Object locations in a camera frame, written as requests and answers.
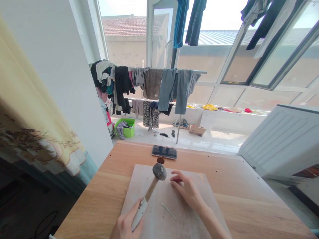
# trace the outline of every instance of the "black cable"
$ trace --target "black cable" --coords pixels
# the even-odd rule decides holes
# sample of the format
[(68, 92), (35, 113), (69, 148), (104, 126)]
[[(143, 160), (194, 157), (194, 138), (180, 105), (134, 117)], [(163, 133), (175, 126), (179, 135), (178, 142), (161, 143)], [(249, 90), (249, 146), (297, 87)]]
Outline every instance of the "black cable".
[[(39, 229), (39, 227), (41, 226), (41, 224), (44, 222), (45, 219), (47, 219), (49, 216), (51, 216), (52, 214), (54, 214), (54, 217), (53, 219), (50, 221), (50, 223), (45, 227), (45, 229), (43, 229), (39, 234), (37, 234), (37, 231)], [(49, 225), (54, 221), (54, 219), (56, 218), (57, 216), (57, 210), (51, 212), (49, 215), (47, 215), (37, 226), (36, 228), (36, 231), (34, 232), (34, 236), (33, 237), (30, 237), (28, 239), (37, 239), (37, 236), (39, 236), (40, 234), (42, 234), (48, 227)]]

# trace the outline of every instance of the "white handle grip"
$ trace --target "white handle grip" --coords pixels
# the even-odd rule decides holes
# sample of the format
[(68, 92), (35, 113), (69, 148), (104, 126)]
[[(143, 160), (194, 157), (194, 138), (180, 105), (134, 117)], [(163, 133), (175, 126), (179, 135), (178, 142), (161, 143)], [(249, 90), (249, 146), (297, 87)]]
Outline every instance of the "white handle grip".
[(147, 201), (145, 200), (145, 197), (144, 197), (142, 201), (140, 202), (139, 208), (137, 209), (137, 212), (133, 218), (133, 222), (131, 226), (132, 232), (134, 232), (135, 228), (140, 223), (146, 208), (147, 208)]

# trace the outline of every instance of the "smartphone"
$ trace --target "smartphone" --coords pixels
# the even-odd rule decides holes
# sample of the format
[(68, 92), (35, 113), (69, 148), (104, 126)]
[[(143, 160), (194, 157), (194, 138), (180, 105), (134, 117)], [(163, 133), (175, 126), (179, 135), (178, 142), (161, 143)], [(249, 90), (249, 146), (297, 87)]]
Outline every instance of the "smartphone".
[(152, 151), (153, 156), (163, 157), (163, 158), (169, 158), (176, 160), (177, 159), (177, 151), (174, 148), (167, 148), (163, 146), (153, 146)]

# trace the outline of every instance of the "left hand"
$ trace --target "left hand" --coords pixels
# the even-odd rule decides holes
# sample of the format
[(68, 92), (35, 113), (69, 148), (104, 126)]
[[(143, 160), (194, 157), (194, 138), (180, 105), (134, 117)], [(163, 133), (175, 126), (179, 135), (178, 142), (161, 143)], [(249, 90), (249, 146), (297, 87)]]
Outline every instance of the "left hand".
[(139, 239), (143, 229), (144, 216), (140, 223), (135, 228), (134, 232), (131, 231), (133, 218), (139, 208), (142, 199), (137, 200), (132, 209), (124, 215), (121, 215), (113, 227), (110, 239)]

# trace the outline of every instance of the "cutting board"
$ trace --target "cutting board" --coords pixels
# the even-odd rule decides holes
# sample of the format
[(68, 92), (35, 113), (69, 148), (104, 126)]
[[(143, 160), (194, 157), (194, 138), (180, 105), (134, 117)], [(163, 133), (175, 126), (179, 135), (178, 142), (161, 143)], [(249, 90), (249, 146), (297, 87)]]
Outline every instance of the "cutting board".
[[(152, 166), (135, 165), (121, 214), (127, 213), (139, 198), (145, 196), (154, 178), (152, 168)], [(169, 179), (172, 177), (172, 170), (166, 168), (166, 180), (159, 181), (155, 187), (145, 212), (140, 239), (211, 238), (197, 213), (187, 205), (182, 196), (170, 184)], [(181, 172), (193, 179), (203, 200), (212, 208), (222, 226), (230, 234), (206, 175), (187, 171)], [(162, 204), (170, 210), (176, 219)]]

